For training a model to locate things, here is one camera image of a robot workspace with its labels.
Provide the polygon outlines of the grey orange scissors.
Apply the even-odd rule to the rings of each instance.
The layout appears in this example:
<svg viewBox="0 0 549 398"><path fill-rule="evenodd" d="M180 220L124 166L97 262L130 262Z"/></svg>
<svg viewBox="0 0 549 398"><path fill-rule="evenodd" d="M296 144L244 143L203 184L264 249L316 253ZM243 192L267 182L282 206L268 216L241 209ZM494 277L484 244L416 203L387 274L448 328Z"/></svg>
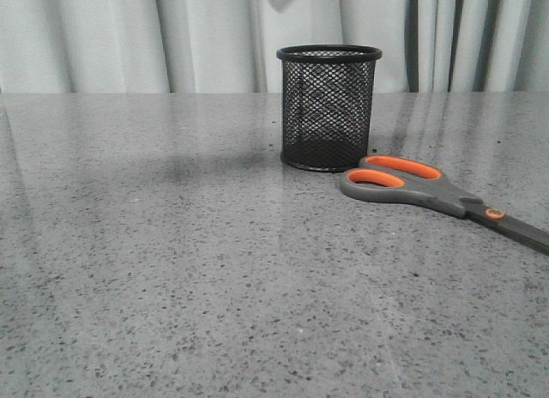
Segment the grey orange scissors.
<svg viewBox="0 0 549 398"><path fill-rule="evenodd" d="M410 204L470 219L520 244L548 253L548 233L455 186L443 171L415 160L371 155L344 172L340 191L365 202Z"/></svg>

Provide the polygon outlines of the black mesh pen cup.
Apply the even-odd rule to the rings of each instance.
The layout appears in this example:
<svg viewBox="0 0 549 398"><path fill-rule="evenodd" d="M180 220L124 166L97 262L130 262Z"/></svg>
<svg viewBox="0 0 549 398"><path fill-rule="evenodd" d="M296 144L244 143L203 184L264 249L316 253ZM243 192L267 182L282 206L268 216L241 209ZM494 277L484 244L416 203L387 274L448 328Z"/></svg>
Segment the black mesh pen cup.
<svg viewBox="0 0 549 398"><path fill-rule="evenodd" d="M366 156L381 50L361 45L279 49L281 160L298 169L344 172Z"/></svg>

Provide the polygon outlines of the grey curtain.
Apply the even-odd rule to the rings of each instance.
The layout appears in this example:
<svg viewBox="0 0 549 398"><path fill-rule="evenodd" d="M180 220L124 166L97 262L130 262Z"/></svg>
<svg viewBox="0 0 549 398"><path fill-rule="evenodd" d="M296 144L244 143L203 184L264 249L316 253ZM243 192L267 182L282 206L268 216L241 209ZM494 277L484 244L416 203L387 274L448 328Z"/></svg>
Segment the grey curtain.
<svg viewBox="0 0 549 398"><path fill-rule="evenodd" d="M548 0L1 0L1 90L277 92L312 44L379 48L379 93L548 88Z"/></svg>

